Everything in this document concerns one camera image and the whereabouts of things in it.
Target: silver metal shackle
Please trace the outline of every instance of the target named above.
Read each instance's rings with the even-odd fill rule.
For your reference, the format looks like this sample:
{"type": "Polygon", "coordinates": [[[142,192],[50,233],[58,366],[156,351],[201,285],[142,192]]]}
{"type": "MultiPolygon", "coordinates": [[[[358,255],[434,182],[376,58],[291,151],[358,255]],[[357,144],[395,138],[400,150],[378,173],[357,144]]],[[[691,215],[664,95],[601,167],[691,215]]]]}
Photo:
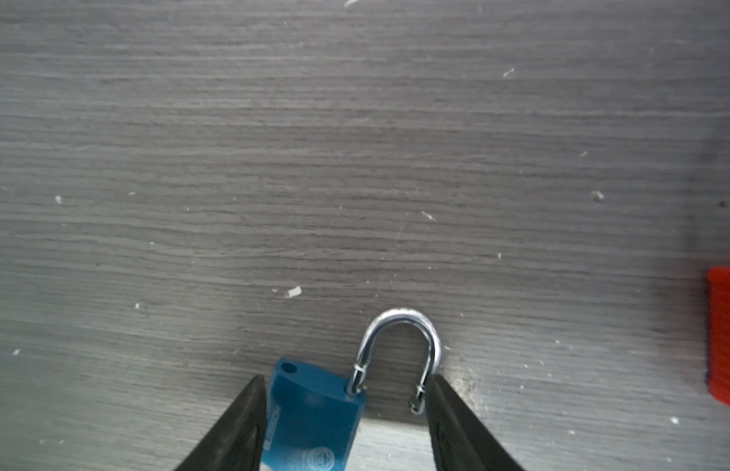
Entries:
{"type": "Polygon", "coordinates": [[[409,408],[413,414],[420,415],[425,410],[425,382],[429,374],[438,372],[441,364],[441,339],[438,332],[431,321],[421,312],[407,307],[397,307],[389,309],[385,313],[376,317],[370,325],[368,325],[363,341],[360,343],[358,357],[352,366],[352,372],[349,375],[349,381],[345,391],[350,396],[355,396],[362,392],[363,383],[367,376],[367,369],[372,360],[373,348],[376,346],[376,339],[381,330],[395,324],[415,325],[427,340],[427,359],[425,368],[418,379],[415,395],[409,400],[409,408]]]}

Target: open padlock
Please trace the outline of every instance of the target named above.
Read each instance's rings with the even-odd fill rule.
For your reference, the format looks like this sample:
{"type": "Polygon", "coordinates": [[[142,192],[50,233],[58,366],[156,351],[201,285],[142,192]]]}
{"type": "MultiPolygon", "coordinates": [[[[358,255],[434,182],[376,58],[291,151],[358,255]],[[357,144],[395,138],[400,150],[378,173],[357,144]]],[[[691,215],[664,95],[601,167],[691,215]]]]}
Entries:
{"type": "Polygon", "coordinates": [[[425,382],[438,372],[441,340],[431,321],[407,308],[387,310],[368,327],[349,380],[318,366],[282,358],[268,391],[263,462],[274,471],[343,471],[365,408],[364,382],[378,334],[390,325],[415,325],[427,339],[427,360],[409,401],[425,410],[425,382]]]}

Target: circular logo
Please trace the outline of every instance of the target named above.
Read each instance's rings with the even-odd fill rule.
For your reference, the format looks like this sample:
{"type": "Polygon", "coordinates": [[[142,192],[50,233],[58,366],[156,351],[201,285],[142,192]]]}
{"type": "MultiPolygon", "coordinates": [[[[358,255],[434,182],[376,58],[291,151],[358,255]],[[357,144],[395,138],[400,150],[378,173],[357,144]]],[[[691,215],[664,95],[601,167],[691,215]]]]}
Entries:
{"type": "Polygon", "coordinates": [[[319,446],[305,452],[306,471],[331,471],[335,462],[330,448],[319,446]]]}

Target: red block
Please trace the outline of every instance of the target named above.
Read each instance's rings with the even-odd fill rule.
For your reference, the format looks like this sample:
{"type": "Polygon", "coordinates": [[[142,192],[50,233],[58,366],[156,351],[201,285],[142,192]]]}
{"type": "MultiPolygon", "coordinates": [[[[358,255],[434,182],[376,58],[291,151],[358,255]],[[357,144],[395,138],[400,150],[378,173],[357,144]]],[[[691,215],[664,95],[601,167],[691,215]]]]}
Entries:
{"type": "Polygon", "coordinates": [[[714,267],[710,283],[709,390],[730,407],[730,267],[714,267]]]}

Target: padlock body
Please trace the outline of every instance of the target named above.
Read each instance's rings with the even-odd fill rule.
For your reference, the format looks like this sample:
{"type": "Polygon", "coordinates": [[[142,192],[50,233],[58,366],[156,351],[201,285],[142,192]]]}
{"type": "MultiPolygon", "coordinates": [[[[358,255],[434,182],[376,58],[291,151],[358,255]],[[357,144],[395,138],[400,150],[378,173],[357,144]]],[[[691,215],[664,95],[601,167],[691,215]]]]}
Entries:
{"type": "Polygon", "coordinates": [[[365,408],[347,380],[282,358],[268,389],[263,462],[274,471],[343,471],[365,408]]]}

